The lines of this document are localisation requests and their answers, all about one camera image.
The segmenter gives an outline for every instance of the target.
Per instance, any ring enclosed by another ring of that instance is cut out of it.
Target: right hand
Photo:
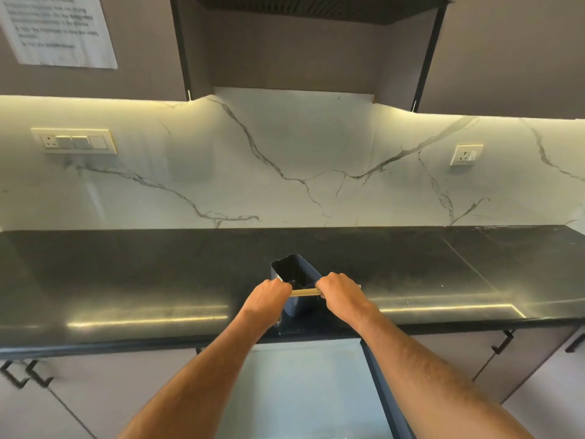
[[[355,330],[358,322],[376,307],[362,289],[343,273],[329,273],[320,278],[315,286],[327,300],[327,308]]]

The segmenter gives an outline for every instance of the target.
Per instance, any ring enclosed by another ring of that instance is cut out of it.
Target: small dustbin
[[[315,283],[321,278],[321,274],[299,254],[290,254],[270,264],[270,278],[276,279],[276,277],[291,284],[293,290],[303,290],[315,288]],[[284,312],[290,317],[300,316],[313,309],[318,301],[318,295],[291,297],[284,304]]]

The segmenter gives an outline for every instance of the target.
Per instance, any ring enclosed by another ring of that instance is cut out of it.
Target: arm
[[[211,439],[252,346],[276,323],[292,287],[258,285],[228,327],[179,371],[130,421],[120,439]]]
[[[419,439],[532,438],[501,405],[391,323],[345,274],[331,273],[317,288],[366,341]]]

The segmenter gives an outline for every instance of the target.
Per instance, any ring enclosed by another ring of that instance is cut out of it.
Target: hand
[[[343,273],[329,273],[320,278],[315,286],[326,298],[327,308],[356,331],[359,321],[376,307],[362,289]]]
[[[280,279],[264,280],[248,296],[240,313],[252,323],[258,323],[264,331],[274,325],[293,288]]]

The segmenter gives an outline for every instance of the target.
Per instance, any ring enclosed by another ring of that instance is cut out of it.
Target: forearm
[[[398,329],[375,305],[362,312],[355,328],[419,439],[532,437],[500,405],[489,402],[469,379]]]
[[[122,439],[213,438],[246,355],[265,331],[240,313],[132,419]]]

